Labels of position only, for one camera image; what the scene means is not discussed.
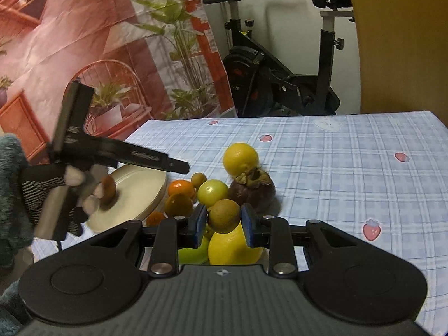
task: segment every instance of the white wall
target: white wall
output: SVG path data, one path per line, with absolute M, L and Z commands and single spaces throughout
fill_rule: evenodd
M 271 51 L 293 73 L 317 75 L 321 9 L 311 0 L 242 0 L 240 17 L 254 19 L 254 38 Z M 222 14 L 218 4 L 207 6 L 215 38 L 226 47 L 222 34 Z M 359 53 L 356 25 L 347 18 L 337 18 L 337 38 L 346 42 L 344 50 L 335 50 L 331 86 L 340 98 L 338 114 L 360 112 Z M 225 55 L 225 48 L 220 50 Z

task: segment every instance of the teal fuzzy fabric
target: teal fuzzy fabric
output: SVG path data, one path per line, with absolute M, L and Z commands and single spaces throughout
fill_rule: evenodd
M 27 166 L 19 139 L 0 137 L 0 267 L 10 268 L 14 255 L 33 240 L 19 184 L 20 170 Z M 18 293 L 18 281 L 0 296 L 0 336 L 15 335 L 30 319 Z
M 0 137 L 0 267 L 33 239 L 19 184 L 20 170 L 27 165 L 19 139 L 11 134 Z

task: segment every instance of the checkered tablecloth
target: checkered tablecloth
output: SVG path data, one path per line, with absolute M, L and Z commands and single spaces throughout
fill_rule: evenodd
M 148 121 L 127 141 L 228 184 L 225 149 L 250 144 L 276 185 L 269 211 L 279 206 L 290 224 L 317 218 L 366 241 L 364 224 L 378 221 L 372 243 L 418 266 L 428 281 L 417 321 L 432 334 L 448 331 L 448 129 L 431 112 Z M 78 241 L 70 237 L 64 247 Z M 34 251 L 39 258 L 55 246 L 36 241 Z M 302 250 L 296 254 L 306 269 Z

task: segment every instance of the green apple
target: green apple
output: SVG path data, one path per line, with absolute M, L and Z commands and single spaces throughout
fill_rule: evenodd
M 183 248 L 179 250 L 179 265 L 184 264 L 203 264 L 208 259 L 208 242 L 204 236 L 201 246 L 197 249 Z

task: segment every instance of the mangosteen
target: mangosteen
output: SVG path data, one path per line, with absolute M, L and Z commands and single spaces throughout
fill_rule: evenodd
M 254 168 L 236 177 L 229 187 L 229 199 L 238 205 L 249 203 L 260 213 L 266 210 L 274 200 L 276 188 L 274 182 L 263 169 Z

